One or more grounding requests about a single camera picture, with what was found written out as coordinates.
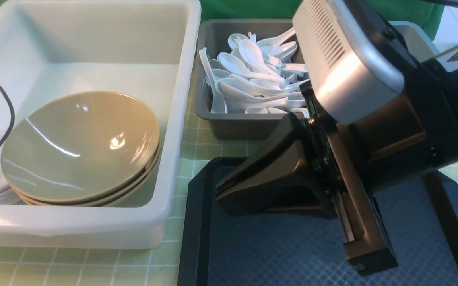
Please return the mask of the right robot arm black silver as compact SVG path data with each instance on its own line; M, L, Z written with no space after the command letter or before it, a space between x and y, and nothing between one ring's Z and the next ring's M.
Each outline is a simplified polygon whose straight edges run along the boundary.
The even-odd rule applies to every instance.
M398 265L374 193L458 162L458 45L424 61L366 0L304 0L309 118L282 117L217 186L231 216L338 218L361 276Z

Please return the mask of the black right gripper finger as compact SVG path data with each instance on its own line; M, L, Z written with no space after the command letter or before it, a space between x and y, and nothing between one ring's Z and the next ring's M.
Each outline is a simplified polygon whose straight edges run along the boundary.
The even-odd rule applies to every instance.
M348 263L360 276L369 276L398 266L388 233L375 199L369 195L340 136L329 133L329 171L332 201L345 238Z
M306 120L289 113L256 152L218 183L215 199L231 216L289 213L335 219L329 178Z

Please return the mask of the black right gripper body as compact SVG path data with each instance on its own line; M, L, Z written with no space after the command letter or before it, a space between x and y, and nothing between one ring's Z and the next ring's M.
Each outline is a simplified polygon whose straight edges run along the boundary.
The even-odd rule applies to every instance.
M407 81L376 112L350 125L332 119L300 86L318 113L299 154L301 186L315 194L362 187L382 190L458 162L458 86Z

